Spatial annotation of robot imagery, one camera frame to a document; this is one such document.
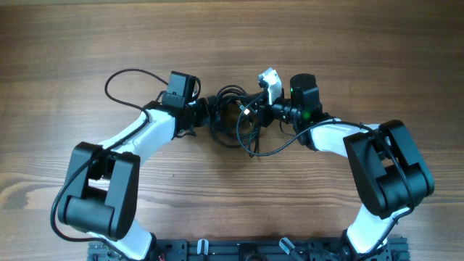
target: wire bundle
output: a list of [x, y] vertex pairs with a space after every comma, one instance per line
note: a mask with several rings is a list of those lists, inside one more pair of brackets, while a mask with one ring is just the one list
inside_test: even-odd
[[[238, 108], [243, 109], [244, 104], [243, 99], [248, 97], [248, 93], [240, 86], [237, 85], [227, 85], [222, 87], [214, 99], [214, 107], [216, 111], [215, 120], [211, 121], [210, 124], [210, 133], [212, 139], [223, 145], [226, 148], [239, 148], [241, 144], [231, 144], [226, 143], [220, 139], [218, 133], [226, 137], [228, 140], [237, 141], [237, 134], [235, 132], [236, 124], [234, 123], [231, 126], [228, 126], [226, 116], [233, 107], [231, 104], [236, 104]], [[249, 133], [244, 133], [240, 135], [240, 139], [244, 140], [245, 146], [248, 150], [252, 150], [252, 143], [254, 142], [253, 152], [257, 153], [260, 147], [260, 131], [261, 126], [257, 123], [254, 123], [253, 119], [250, 116], [243, 117], [241, 123], [248, 122], [252, 126], [252, 130]]]

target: wood grain surface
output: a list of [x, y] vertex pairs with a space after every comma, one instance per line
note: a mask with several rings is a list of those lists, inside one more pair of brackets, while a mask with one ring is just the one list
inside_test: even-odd
[[[462, 260], [463, 11], [358, 0], [0, 8], [0, 259], [86, 258], [86, 244], [52, 233], [49, 210], [73, 147], [138, 116], [104, 95], [112, 73], [177, 70], [200, 77], [206, 96], [227, 84], [257, 92], [257, 74], [274, 67], [287, 91], [291, 76], [315, 74], [325, 111], [343, 120], [406, 124], [436, 190], [393, 234], [409, 238], [413, 260]], [[145, 104], [164, 88], [128, 73], [111, 92]], [[287, 139], [275, 123], [261, 150]], [[160, 239], [339, 236], [360, 207], [346, 159], [299, 144], [250, 159], [204, 128], [151, 157], [139, 188], [137, 218]]]

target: black mounting base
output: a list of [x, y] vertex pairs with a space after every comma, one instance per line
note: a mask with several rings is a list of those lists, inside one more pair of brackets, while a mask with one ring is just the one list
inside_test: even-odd
[[[306, 261], [339, 261], [336, 251], [340, 248], [340, 238], [318, 238], [306, 241], [292, 241], [295, 251]], [[165, 261], [245, 261], [259, 258], [242, 257], [240, 245], [248, 244], [257, 249], [268, 261], [295, 261], [279, 247], [279, 241], [210, 241], [208, 255], [197, 254], [197, 241], [185, 239], [158, 240], [157, 246], [164, 252]], [[371, 258], [370, 261], [409, 261], [407, 239], [388, 239], [385, 250]], [[88, 245], [87, 261], [122, 261], [116, 252], [100, 242]]]

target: white arm segment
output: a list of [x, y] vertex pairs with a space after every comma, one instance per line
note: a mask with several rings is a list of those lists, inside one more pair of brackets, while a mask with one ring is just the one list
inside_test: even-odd
[[[113, 149], [114, 152], [131, 152], [134, 155], [138, 155], [140, 157], [140, 166], [162, 145], [173, 139], [175, 130], [175, 118], [167, 112], [156, 109], [148, 109], [147, 112], [150, 115], [150, 122], [122, 146]], [[145, 113], [142, 112], [140, 117], [126, 129], [99, 144], [103, 145], [103, 148], [113, 145], [131, 131], [137, 129], [144, 122], [145, 118]]]
[[[366, 126], [373, 130], [378, 128], [378, 124]], [[343, 138], [359, 132], [366, 133], [368, 131], [350, 125], [333, 124], [312, 129], [311, 136], [316, 149], [347, 157], [347, 150], [345, 149]], [[355, 250], [358, 253], [369, 252], [377, 241], [381, 239], [384, 232], [392, 223], [393, 218], [407, 210], [407, 207], [398, 210], [393, 212], [390, 217], [382, 220], [380, 217], [372, 215], [369, 210], [362, 205], [355, 222], [351, 224], [347, 231], [348, 238]], [[384, 244], [386, 244], [386, 239], [379, 247], [382, 247]]]
[[[114, 152], [131, 152], [138, 155], [140, 157], [140, 166], [163, 144], [171, 141], [175, 131], [174, 117], [166, 112], [155, 109], [148, 109], [147, 112], [150, 115], [149, 123], [122, 146], [113, 149]], [[140, 126], [145, 121], [145, 118], [145, 114], [141, 113], [140, 117], [125, 130], [106, 141], [102, 141], [100, 145], [103, 145], [104, 148], [113, 145]], [[105, 236], [92, 232], [89, 232], [89, 234], [107, 239]], [[107, 240], [114, 248], [124, 253], [127, 257], [133, 260], [143, 260], [150, 249], [152, 235], [150, 232], [144, 230], [138, 224], [137, 220], [134, 220], [129, 228], [129, 232], [123, 239], [118, 241]]]
[[[372, 215], [365, 206], [361, 206], [356, 220], [348, 228], [347, 235], [352, 246], [357, 253], [367, 253], [374, 247], [378, 240], [381, 239], [384, 232], [393, 222], [393, 219], [408, 210], [407, 207], [393, 212], [391, 216], [381, 219]], [[386, 239], [378, 246], [381, 248], [386, 244]]]
[[132, 225], [130, 226], [129, 231], [125, 237], [118, 241], [111, 241], [105, 236], [93, 232], [88, 232], [88, 234], [106, 239], [113, 248], [116, 248], [120, 252], [124, 253], [126, 257], [129, 257], [132, 260], [145, 259], [145, 256], [150, 250], [150, 245], [152, 243], [152, 235], [150, 232], [144, 230], [138, 224], [137, 220], [132, 222]]
[[[366, 126], [373, 130], [378, 128], [378, 124]], [[322, 152], [333, 152], [340, 156], [347, 157], [347, 150], [345, 149], [343, 138], [359, 132], [366, 133], [368, 131], [345, 124], [330, 124], [313, 128], [311, 130], [311, 136], [316, 149]]]

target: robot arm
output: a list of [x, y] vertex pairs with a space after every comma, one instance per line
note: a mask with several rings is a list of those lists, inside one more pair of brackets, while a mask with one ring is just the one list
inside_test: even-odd
[[[245, 110], [251, 105], [260, 126], [267, 127], [274, 120], [292, 123], [301, 145], [349, 160], [363, 205], [356, 221], [341, 238], [344, 243], [339, 259], [364, 260], [382, 251], [393, 225], [434, 190], [433, 178], [404, 124], [393, 120], [381, 125], [356, 125], [323, 113], [313, 75], [295, 75], [291, 79], [290, 99], [283, 97], [275, 70], [266, 70], [258, 80], [263, 94], [252, 95], [257, 97], [253, 102], [243, 98], [242, 104], [249, 105], [241, 108]], [[194, 95], [197, 81], [194, 76], [173, 72], [162, 102], [152, 101], [144, 107], [149, 123], [121, 146], [100, 155], [95, 164], [85, 168], [71, 183], [59, 204], [60, 222], [105, 239], [126, 259], [159, 260], [156, 237], [134, 220], [138, 170], [179, 133], [194, 135], [193, 128], [209, 125], [215, 115], [220, 115], [218, 108], [208, 102], [211, 99], [192, 99], [198, 98], [199, 91]], [[83, 162], [133, 132], [145, 119], [142, 113], [121, 133], [99, 145], [77, 145], [67, 179]], [[381, 146], [379, 139], [388, 146]], [[382, 161], [386, 158], [397, 158], [398, 162], [384, 167]], [[89, 185], [89, 179], [100, 178], [109, 180], [107, 191]]]

